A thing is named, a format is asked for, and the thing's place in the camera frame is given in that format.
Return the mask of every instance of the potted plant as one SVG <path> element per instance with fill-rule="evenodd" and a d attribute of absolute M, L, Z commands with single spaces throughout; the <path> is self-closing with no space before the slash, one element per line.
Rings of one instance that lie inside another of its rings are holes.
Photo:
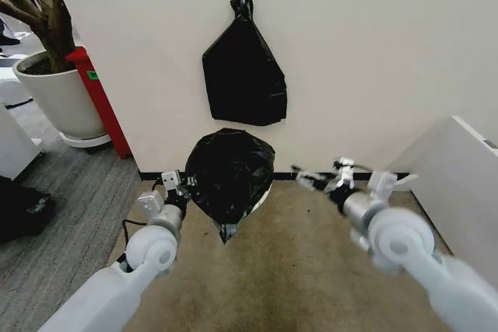
<path fill-rule="evenodd" d="M 106 131 L 99 114 L 74 65 L 65 59 L 75 41 L 64 0 L 0 0 L 0 12 L 27 24 L 43 44 L 45 51 L 13 69 L 65 142 L 85 147 L 84 142 L 78 145 L 81 139 L 102 138 Z"/>

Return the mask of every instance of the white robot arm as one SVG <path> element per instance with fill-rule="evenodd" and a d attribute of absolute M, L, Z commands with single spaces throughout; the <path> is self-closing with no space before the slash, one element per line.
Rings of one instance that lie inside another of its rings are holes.
<path fill-rule="evenodd" d="M 147 226 L 131 237 L 124 255 L 92 275 L 39 332 L 111 332 L 125 327 L 143 291 L 176 260 L 188 198 L 176 194 L 178 172 L 163 173 L 163 178 L 175 203 L 164 204 L 156 190 L 142 194 L 139 202 Z"/>
<path fill-rule="evenodd" d="M 406 270 L 429 296 L 437 315 L 456 332 L 498 330 L 498 292 L 461 260 L 434 250 L 434 235 L 425 220 L 405 208 L 389 208 L 396 176 L 373 172 L 370 194 L 355 189 L 354 163 L 335 162 L 332 177 L 294 166 L 296 181 L 320 190 L 338 205 L 352 225 L 351 239 L 368 252 L 380 270 Z"/>

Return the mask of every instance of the black garbage bag on floor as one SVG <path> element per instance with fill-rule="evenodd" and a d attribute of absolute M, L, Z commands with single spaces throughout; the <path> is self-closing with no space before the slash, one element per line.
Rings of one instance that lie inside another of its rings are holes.
<path fill-rule="evenodd" d="M 21 187 L 0 176 L 0 242 L 37 236 L 50 221 L 55 203 L 50 194 Z"/>
<path fill-rule="evenodd" d="M 252 0 L 232 0 L 235 20 L 202 55 L 211 115 L 266 126 L 286 118 L 285 77 L 254 24 Z"/>
<path fill-rule="evenodd" d="M 274 159 L 268 143 L 231 128 L 203 137 L 188 157 L 192 200 L 218 225 L 224 243 L 272 185 Z"/>

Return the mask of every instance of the green label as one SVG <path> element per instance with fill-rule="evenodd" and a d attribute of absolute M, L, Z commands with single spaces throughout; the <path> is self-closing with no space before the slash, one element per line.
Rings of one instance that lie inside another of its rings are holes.
<path fill-rule="evenodd" d="M 99 77 L 94 70 L 87 70 L 86 74 L 88 75 L 88 78 L 90 81 L 98 81 L 99 80 Z"/>

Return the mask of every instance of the carpet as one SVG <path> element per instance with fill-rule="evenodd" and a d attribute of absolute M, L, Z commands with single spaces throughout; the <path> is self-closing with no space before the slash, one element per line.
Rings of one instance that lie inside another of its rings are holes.
<path fill-rule="evenodd" d="M 39 236 L 0 245 L 0 331 L 29 332 L 105 266 L 140 180 L 135 161 L 112 147 L 89 154 L 65 145 L 35 102 L 9 112 L 46 150 L 20 176 L 22 185 L 57 203 Z"/>
<path fill-rule="evenodd" d="M 394 192 L 391 205 L 423 214 L 411 193 Z M 136 203 L 128 218 L 143 221 Z M 226 245 L 194 204 L 181 234 L 172 273 L 144 292 L 124 331 L 449 331 L 413 279 L 377 271 L 336 207 L 294 182 L 274 182 Z M 124 248 L 121 234 L 109 263 Z"/>

